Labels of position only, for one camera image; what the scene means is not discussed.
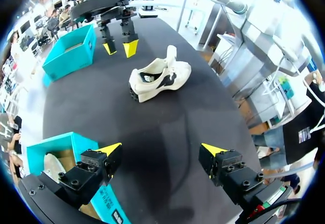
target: person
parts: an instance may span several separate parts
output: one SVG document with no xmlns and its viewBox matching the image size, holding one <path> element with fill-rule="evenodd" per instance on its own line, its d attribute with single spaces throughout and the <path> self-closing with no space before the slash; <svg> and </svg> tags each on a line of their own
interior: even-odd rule
<svg viewBox="0 0 325 224">
<path fill-rule="evenodd" d="M 11 43 L 10 53 L 17 64 L 17 69 L 15 71 L 15 81 L 17 83 L 22 83 L 24 79 L 30 76 L 37 63 L 36 58 L 30 50 L 24 52 L 18 43 L 18 32 L 15 31 L 11 35 L 9 42 Z"/>
<path fill-rule="evenodd" d="M 300 191 L 300 177 L 294 173 L 289 176 L 284 176 L 281 178 L 282 182 L 290 182 L 290 186 L 293 188 L 295 195 Z"/>
<path fill-rule="evenodd" d="M 51 35 L 57 35 L 58 38 L 68 33 L 67 31 L 60 30 L 59 23 L 59 9 L 54 9 L 47 22 L 47 29 L 51 31 Z"/>
<path fill-rule="evenodd" d="M 50 31 L 58 31 L 59 30 L 59 9 L 54 9 L 52 11 L 51 17 L 49 18 L 49 21 L 47 22 L 47 28 Z"/>
<path fill-rule="evenodd" d="M 64 7 L 64 11 L 61 13 L 59 17 L 60 27 L 62 27 L 63 23 L 65 23 L 70 18 L 70 13 L 69 13 L 70 7 L 71 6 L 69 4 Z"/>
<path fill-rule="evenodd" d="M 13 118 L 7 113 L 0 113 L 0 145 L 5 151 L 14 150 L 21 154 L 19 143 L 22 119 L 19 116 Z"/>
<path fill-rule="evenodd" d="M 305 80 L 311 90 L 325 102 L 325 95 L 318 88 L 318 85 L 322 83 L 319 71 L 308 74 Z M 320 118 L 324 115 L 324 107 L 314 98 L 309 90 L 307 90 L 307 96 L 312 100 L 310 105 L 293 120 L 276 129 L 268 130 L 261 135 L 252 135 L 256 146 L 279 149 L 259 159 L 262 169 L 275 170 L 292 164 L 315 148 L 318 148 L 314 161 L 314 168 L 317 168 L 325 152 L 325 136 L 323 130 L 315 131 L 312 134 L 310 130 L 318 124 Z"/>
</svg>

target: black mat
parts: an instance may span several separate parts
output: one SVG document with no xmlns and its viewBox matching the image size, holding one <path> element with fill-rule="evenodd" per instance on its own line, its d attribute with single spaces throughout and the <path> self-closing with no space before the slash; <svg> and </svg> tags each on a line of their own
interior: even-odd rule
<svg viewBox="0 0 325 224">
<path fill-rule="evenodd" d="M 259 170 L 256 150 L 232 98 L 207 63 L 160 19 L 136 19 L 138 52 L 126 59 L 118 23 L 109 24 L 118 52 L 109 56 L 97 29 L 94 64 L 52 83 L 43 137 L 74 131 L 100 147 L 123 143 L 111 181 L 132 223 L 226 223 L 240 208 L 214 187 L 198 161 L 201 143 L 234 148 Z M 132 100 L 128 79 L 168 45 L 192 66 L 187 83 L 145 103 Z"/>
</svg>

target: screw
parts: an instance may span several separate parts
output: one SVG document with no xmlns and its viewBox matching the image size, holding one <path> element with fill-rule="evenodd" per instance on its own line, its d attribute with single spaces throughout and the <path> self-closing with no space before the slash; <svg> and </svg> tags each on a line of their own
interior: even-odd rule
<svg viewBox="0 0 325 224">
<path fill-rule="evenodd" d="M 31 191 L 29 191 L 29 195 L 30 195 L 30 196 L 34 196 L 35 194 L 36 194 L 35 190 L 31 190 Z"/>
<path fill-rule="evenodd" d="M 94 166 L 88 166 L 88 170 L 91 172 L 95 172 L 95 167 Z"/>
<path fill-rule="evenodd" d="M 63 172 L 59 172 L 58 176 L 59 178 L 64 178 L 65 174 Z"/>
<path fill-rule="evenodd" d="M 256 175 L 256 180 L 257 180 L 258 182 L 261 182 L 261 181 L 263 180 L 263 178 L 264 178 L 264 174 L 261 173 L 261 172 L 259 172 L 259 173 Z"/>
<path fill-rule="evenodd" d="M 240 168 L 244 168 L 246 166 L 246 163 L 245 162 L 240 162 L 240 164 L 239 164 L 239 167 Z"/>
<path fill-rule="evenodd" d="M 228 166 L 227 167 L 227 172 L 232 172 L 234 170 L 234 166 Z"/>
<path fill-rule="evenodd" d="M 71 181 L 71 185 L 72 186 L 78 186 L 79 185 L 79 181 L 78 180 L 72 180 Z"/>
<path fill-rule="evenodd" d="M 248 187 L 250 186 L 250 182 L 247 181 L 247 180 L 245 180 L 245 181 L 243 181 L 242 186 L 243 186 L 244 188 L 248 188 Z"/>
</svg>

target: cable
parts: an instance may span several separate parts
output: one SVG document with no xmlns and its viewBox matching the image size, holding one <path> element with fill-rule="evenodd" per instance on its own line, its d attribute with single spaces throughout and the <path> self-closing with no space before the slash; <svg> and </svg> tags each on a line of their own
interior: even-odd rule
<svg viewBox="0 0 325 224">
<path fill-rule="evenodd" d="M 217 73 L 222 73 L 224 71 L 224 68 L 221 66 L 222 62 L 224 62 L 226 59 L 228 59 L 232 53 L 232 48 L 234 46 L 232 45 L 231 47 L 229 47 L 227 50 L 223 51 L 223 53 L 221 53 L 220 57 L 219 57 L 219 60 L 217 62 L 218 64 L 218 67 L 216 68 L 218 71 Z"/>
<path fill-rule="evenodd" d="M 277 68 L 276 68 L 276 70 L 275 70 L 275 72 L 274 72 L 274 76 L 273 76 L 273 78 L 270 80 L 270 82 L 269 82 L 269 84 L 268 84 L 268 87 L 263 91 L 262 95 L 267 95 L 267 94 L 270 94 L 270 93 L 272 92 L 272 91 L 270 91 L 270 92 L 266 93 L 266 90 L 268 90 L 268 89 L 270 88 L 271 84 L 273 83 L 273 80 L 275 79 L 276 74 L 278 73 L 278 71 L 279 71 L 279 69 L 280 69 L 280 65 L 281 65 L 281 63 L 282 63 L 282 61 L 283 61 L 284 59 L 285 59 L 285 57 L 283 56 L 282 59 L 281 59 L 281 61 L 279 62 L 279 65 L 277 66 Z"/>
<path fill-rule="evenodd" d="M 281 201 L 279 203 L 276 203 L 274 205 L 271 205 L 270 207 L 262 210 L 261 212 L 259 212 L 258 214 L 256 214 L 253 218 L 250 218 L 247 220 L 247 223 L 251 223 L 252 221 L 256 220 L 257 218 L 259 218 L 260 216 L 270 212 L 271 210 L 274 210 L 276 208 L 281 207 L 282 205 L 292 205 L 292 204 L 297 204 L 301 202 L 301 199 L 288 199 L 288 200 L 284 200 Z"/>
</svg>

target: black t-shirt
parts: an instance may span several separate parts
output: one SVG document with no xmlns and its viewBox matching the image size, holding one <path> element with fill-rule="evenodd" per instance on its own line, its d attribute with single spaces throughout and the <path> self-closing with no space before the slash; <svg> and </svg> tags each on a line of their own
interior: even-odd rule
<svg viewBox="0 0 325 224">
<path fill-rule="evenodd" d="M 325 95 L 319 90 L 318 85 L 312 83 L 310 88 L 325 102 Z M 314 98 L 309 90 L 307 90 L 307 96 L 312 100 L 310 105 L 295 119 L 283 126 L 285 155 L 288 164 L 300 160 L 314 148 L 322 147 L 323 130 L 315 131 L 311 134 L 310 139 L 299 143 L 299 132 L 308 127 L 310 130 L 314 128 L 324 114 L 324 107 Z"/>
</svg>

